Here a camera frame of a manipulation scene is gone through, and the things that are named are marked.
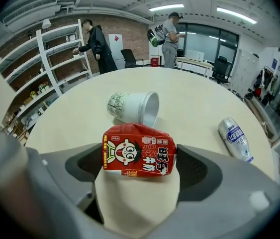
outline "white paper cup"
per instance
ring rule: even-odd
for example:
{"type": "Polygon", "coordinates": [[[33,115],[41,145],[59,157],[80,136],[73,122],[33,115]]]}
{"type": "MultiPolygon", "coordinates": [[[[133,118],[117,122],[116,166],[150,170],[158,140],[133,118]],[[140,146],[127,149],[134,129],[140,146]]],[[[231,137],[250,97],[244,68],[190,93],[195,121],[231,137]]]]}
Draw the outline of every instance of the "white paper cup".
{"type": "Polygon", "coordinates": [[[106,108],[111,115],[125,123],[153,127],[159,111],[159,96],[156,92],[114,93],[106,108]]]}

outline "red paper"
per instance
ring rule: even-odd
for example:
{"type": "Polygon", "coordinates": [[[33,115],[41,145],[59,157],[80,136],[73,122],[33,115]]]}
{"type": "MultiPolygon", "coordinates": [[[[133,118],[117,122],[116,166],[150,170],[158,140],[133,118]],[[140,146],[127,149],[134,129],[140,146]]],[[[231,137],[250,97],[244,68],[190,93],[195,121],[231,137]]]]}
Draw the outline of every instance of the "red paper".
{"type": "Polygon", "coordinates": [[[104,170],[131,177],[171,173],[176,146],[167,134],[141,124],[121,124],[103,135],[104,170]]]}

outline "shelf post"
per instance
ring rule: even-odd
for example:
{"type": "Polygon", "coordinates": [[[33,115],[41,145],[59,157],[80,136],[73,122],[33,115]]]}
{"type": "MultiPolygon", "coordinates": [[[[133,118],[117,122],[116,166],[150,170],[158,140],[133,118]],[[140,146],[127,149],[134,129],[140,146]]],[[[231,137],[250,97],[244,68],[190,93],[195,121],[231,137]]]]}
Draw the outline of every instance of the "shelf post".
{"type": "Polygon", "coordinates": [[[43,43],[43,40],[42,40],[40,29],[36,31],[36,36],[37,36],[39,52],[40,52],[40,55],[41,55],[41,61],[44,64],[45,70],[47,72],[48,78],[49,78],[52,86],[54,87],[56,93],[60,97],[62,95],[62,92],[61,92],[61,90],[60,90],[60,88],[57,84],[57,81],[56,81],[52,71],[50,70],[50,66],[49,66],[49,63],[48,63],[47,54],[46,54],[46,51],[45,51],[45,48],[44,48],[44,43],[43,43]]]}
{"type": "MultiPolygon", "coordinates": [[[[78,18],[78,27],[79,27],[79,37],[80,37],[79,39],[81,39],[81,45],[84,46],[85,41],[84,41],[84,36],[82,34],[81,19],[79,19],[79,18],[78,18]]],[[[86,62],[87,62],[88,73],[89,73],[90,77],[92,78],[93,75],[92,75],[92,71],[91,71],[91,68],[90,68],[90,64],[89,64],[89,60],[88,60],[86,52],[84,52],[84,56],[85,56],[85,59],[86,59],[86,62]]]]}

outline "cartoon face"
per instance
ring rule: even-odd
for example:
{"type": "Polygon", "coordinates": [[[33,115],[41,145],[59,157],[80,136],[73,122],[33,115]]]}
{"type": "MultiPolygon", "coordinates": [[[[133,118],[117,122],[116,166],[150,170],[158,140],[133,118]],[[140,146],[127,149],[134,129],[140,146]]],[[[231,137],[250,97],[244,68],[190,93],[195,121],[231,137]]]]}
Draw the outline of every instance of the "cartoon face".
{"type": "Polygon", "coordinates": [[[117,160],[128,165],[129,162],[138,160],[138,156],[141,155],[138,152],[139,149],[137,146],[129,142],[129,139],[125,139],[123,143],[120,143],[114,150],[114,155],[117,160]]]}

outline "ceiling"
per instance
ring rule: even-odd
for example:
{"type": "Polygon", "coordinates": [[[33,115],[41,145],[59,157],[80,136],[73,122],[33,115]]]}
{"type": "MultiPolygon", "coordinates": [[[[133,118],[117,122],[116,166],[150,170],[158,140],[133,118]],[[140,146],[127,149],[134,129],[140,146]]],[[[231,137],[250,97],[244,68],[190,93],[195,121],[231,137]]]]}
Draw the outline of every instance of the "ceiling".
{"type": "MultiPolygon", "coordinates": [[[[33,0],[10,0],[0,15],[5,15],[33,0]]],[[[176,9],[184,15],[185,22],[218,26],[235,33],[245,33],[265,46],[280,47],[280,12],[272,0],[58,0],[59,4],[72,3],[75,8],[85,6],[106,7],[136,14],[137,17],[162,21],[174,9],[150,12],[149,8],[183,3],[184,8],[176,9]],[[258,22],[251,24],[239,18],[217,12],[217,7],[233,10],[258,22]]]]}

